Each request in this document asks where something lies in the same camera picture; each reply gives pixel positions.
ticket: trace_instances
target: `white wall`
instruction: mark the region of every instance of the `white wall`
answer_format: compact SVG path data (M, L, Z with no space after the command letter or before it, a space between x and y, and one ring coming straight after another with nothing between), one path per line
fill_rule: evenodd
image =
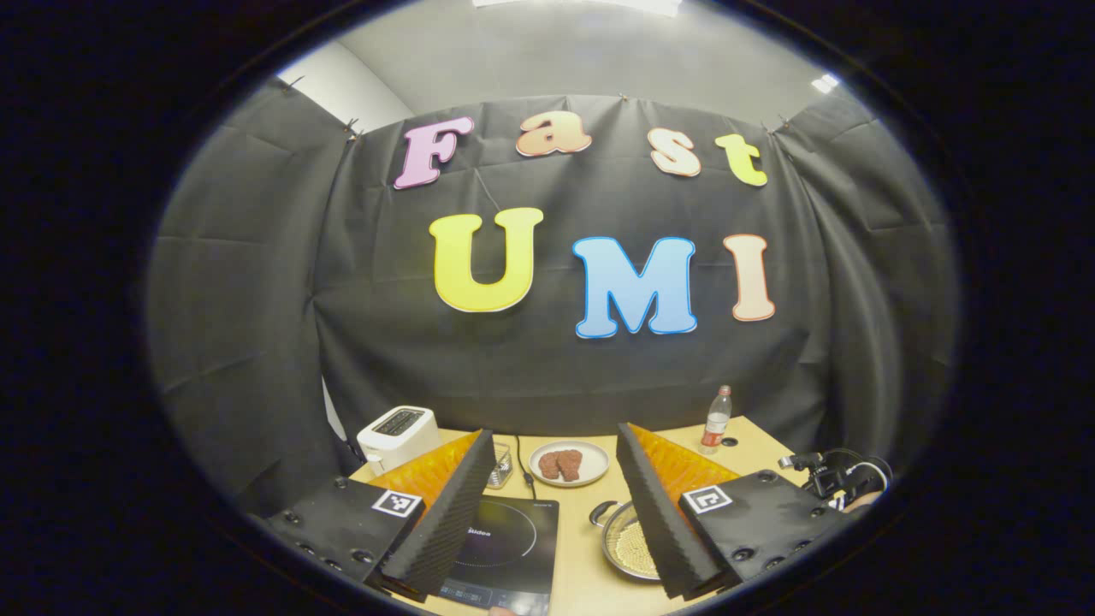
M353 51L337 40L313 50L278 71L278 77L293 84L331 115L343 121L358 118L354 130L366 131L414 114Z

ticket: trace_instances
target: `white toaster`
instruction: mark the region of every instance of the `white toaster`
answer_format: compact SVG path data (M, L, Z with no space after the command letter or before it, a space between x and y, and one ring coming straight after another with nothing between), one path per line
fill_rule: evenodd
M357 434L357 444L376 475L408 463L441 446L434 411L395 407Z

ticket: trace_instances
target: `plastic bottle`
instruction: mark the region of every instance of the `plastic bottle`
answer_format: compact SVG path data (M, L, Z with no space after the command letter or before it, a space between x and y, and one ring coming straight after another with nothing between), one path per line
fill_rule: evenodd
M707 411L707 426L703 429L703 439L700 441L701 454L710 456L718 451L723 434L726 433L726 423L730 421L731 407L730 386L724 385L718 388L718 396L715 396Z

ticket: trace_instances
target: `letter u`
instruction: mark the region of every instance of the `letter u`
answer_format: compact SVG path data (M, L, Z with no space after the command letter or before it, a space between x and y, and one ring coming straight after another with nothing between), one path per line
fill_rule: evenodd
M441 300L464 313L497 313L525 298L532 286L532 229L544 219L534 207L504 209L494 217L506 229L506 271L493 283L472 277L472 233L483 224L474 213L434 220L429 234L437 240L434 284Z

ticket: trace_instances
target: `meat patty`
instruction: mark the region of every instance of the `meat patty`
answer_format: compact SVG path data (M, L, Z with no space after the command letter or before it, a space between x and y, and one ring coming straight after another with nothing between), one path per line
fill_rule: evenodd
M540 456L540 474L544 479L558 479L558 452L548 452Z
M578 478L578 467L581 466L581 452L577 450L558 452L556 461L558 469L563 474L563 481L574 481Z

